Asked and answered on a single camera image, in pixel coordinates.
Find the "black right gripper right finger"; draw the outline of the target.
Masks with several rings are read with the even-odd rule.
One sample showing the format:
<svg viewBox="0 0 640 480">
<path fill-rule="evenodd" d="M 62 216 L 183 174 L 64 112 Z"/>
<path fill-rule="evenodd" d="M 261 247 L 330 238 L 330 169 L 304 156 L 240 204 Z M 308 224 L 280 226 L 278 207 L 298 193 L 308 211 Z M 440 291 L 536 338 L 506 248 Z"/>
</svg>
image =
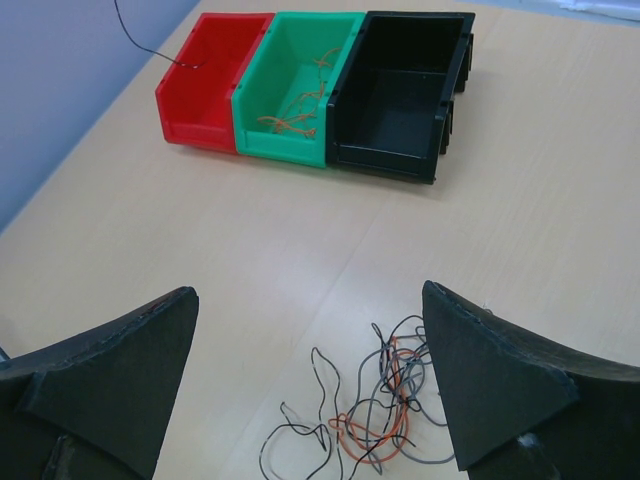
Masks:
<svg viewBox="0 0 640 480">
<path fill-rule="evenodd" d="M 547 339 L 432 281 L 422 300 L 459 470 L 471 479 L 638 478 L 638 367 Z"/>
</svg>

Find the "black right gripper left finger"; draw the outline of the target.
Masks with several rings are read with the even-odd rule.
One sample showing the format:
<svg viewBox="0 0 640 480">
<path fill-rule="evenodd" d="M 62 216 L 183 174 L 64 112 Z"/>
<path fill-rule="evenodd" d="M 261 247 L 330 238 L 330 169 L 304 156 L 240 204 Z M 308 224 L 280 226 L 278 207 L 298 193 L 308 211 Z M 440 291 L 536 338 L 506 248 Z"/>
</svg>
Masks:
<svg viewBox="0 0 640 480">
<path fill-rule="evenodd" d="M 184 286 L 45 348 L 3 354 L 2 478 L 152 478 L 198 312 Z"/>
</svg>

